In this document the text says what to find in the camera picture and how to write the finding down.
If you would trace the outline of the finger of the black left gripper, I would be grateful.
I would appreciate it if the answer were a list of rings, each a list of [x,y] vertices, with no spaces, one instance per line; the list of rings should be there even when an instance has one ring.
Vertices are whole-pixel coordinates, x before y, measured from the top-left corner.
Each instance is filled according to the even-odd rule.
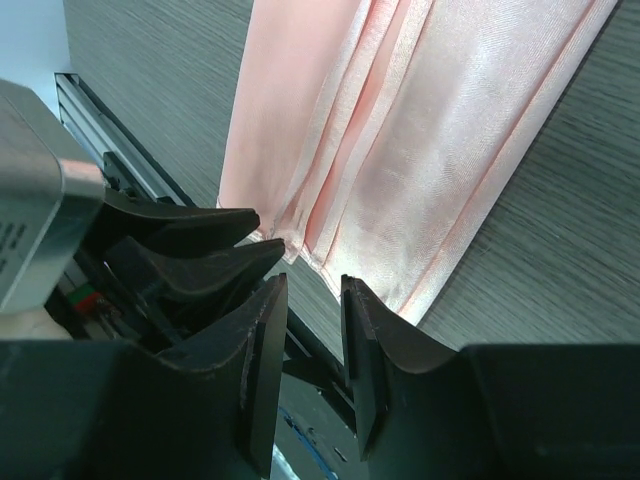
[[[128,237],[106,252],[105,261],[134,308],[176,344],[242,304],[284,251],[284,242],[272,239],[175,258]]]

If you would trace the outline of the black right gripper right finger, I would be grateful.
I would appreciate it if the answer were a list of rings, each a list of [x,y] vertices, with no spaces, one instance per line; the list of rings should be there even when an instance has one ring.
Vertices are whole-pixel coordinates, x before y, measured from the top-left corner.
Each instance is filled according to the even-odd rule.
[[[341,280],[346,380],[374,479],[635,479],[634,344],[459,351]]]

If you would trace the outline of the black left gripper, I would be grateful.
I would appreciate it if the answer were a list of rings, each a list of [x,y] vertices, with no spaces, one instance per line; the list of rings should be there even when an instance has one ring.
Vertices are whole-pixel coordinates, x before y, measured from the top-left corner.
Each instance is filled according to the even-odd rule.
[[[45,304],[101,206],[96,255],[130,237],[160,255],[199,258],[236,245],[260,224],[252,209],[181,206],[113,189],[104,197],[98,164],[41,99],[2,81],[2,313]]]

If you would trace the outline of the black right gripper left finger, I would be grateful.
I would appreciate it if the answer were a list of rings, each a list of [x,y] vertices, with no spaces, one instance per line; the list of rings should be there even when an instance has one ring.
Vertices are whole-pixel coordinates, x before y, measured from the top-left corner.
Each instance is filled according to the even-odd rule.
[[[5,479],[265,479],[288,313],[284,275],[151,355],[125,341],[1,345]]]

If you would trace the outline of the pink satin napkin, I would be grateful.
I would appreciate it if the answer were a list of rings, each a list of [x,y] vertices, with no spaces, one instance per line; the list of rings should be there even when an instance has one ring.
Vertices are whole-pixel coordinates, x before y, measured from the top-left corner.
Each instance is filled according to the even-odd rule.
[[[417,324],[611,1],[257,1],[217,202]]]

